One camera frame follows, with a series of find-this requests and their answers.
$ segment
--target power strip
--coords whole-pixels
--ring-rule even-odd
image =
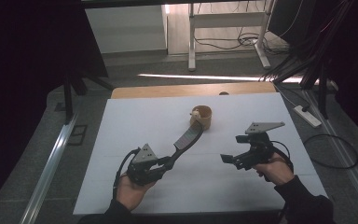
[[[320,126],[322,123],[316,119],[310,112],[306,111],[302,111],[302,106],[298,105],[295,108],[293,108],[297,114],[303,118],[307,123],[309,123],[312,127],[316,128],[318,126]]]

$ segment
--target hand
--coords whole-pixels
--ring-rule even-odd
[[[253,168],[257,170],[259,176],[265,175],[275,185],[283,185],[295,178],[284,159],[277,153],[272,155],[269,163],[257,164]]]
[[[123,174],[118,182],[116,200],[132,211],[141,203],[146,192],[155,184],[156,182],[152,182],[139,186],[132,183],[127,175]]]

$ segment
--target white tabletop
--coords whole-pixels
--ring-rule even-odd
[[[171,156],[173,143],[189,127],[189,113],[196,105],[212,109],[211,128],[146,193],[134,213],[282,209],[283,199],[273,184],[258,177],[254,170],[237,170],[221,161],[220,154],[236,156],[249,150],[249,145],[238,144],[235,136],[244,134],[252,122],[283,121],[283,127],[268,131],[270,140],[289,148],[295,174],[311,193],[326,195],[279,93],[111,99],[106,104],[74,214],[105,212],[116,171],[130,150],[147,143],[159,158]],[[285,151],[280,145],[274,146]]]

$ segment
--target sleeve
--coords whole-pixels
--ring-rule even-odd
[[[334,224],[333,204],[326,197],[313,196],[298,176],[275,190],[287,203],[286,220],[289,224]]]
[[[120,202],[112,199],[109,208],[100,220],[101,224],[133,224],[135,218],[132,213]]]

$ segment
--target wooden cup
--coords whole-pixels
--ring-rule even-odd
[[[204,131],[211,127],[212,109],[209,106],[197,105],[193,108],[190,115],[190,125],[194,122],[194,120],[198,120],[203,125]]]

